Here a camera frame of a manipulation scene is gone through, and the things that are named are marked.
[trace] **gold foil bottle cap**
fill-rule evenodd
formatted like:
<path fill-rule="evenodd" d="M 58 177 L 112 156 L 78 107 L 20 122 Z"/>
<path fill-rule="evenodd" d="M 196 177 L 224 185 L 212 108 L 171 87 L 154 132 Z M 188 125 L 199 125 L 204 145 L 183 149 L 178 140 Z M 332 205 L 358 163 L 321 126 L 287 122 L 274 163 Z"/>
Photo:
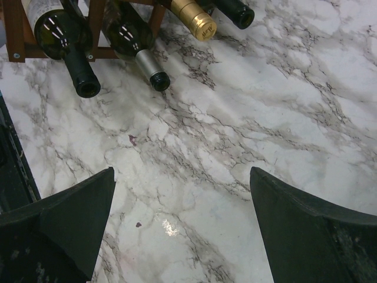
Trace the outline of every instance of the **gold foil bottle cap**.
<path fill-rule="evenodd" d="M 216 33 L 215 21 L 194 0 L 173 0 L 171 11 L 200 41 L 207 41 Z"/>

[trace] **marble surface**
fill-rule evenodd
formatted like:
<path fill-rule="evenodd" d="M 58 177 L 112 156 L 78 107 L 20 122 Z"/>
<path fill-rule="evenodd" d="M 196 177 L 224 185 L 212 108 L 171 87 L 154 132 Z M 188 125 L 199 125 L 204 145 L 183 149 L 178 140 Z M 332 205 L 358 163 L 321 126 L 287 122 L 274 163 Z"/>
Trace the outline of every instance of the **marble surface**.
<path fill-rule="evenodd" d="M 205 43 L 166 17 L 162 94 L 135 66 L 98 60 L 102 90 L 80 99 L 61 62 L 13 64 L 1 49 L 0 89 L 41 195 L 115 168 L 93 282 L 273 282 L 252 166 L 377 215 L 377 6 L 249 4 L 249 29 L 216 11 Z"/>

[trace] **wine rack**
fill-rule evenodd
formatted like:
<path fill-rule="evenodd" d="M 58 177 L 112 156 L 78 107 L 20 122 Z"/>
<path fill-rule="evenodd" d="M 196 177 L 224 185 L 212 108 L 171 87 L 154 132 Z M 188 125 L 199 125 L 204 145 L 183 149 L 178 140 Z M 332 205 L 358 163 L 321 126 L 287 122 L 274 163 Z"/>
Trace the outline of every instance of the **wine rack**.
<path fill-rule="evenodd" d="M 6 33 L 6 48 L 10 62 L 25 62 L 26 58 L 47 58 L 38 46 L 31 31 L 21 0 L 2 1 L 3 20 Z M 153 11 L 148 25 L 157 36 L 165 14 L 165 7 L 157 4 L 155 0 L 122 0 L 131 3 L 153 6 Z M 93 33 L 93 49 L 88 56 L 88 61 L 96 59 L 118 58 L 110 47 L 99 47 L 100 31 L 104 16 L 106 0 L 90 0 L 87 21 Z"/>

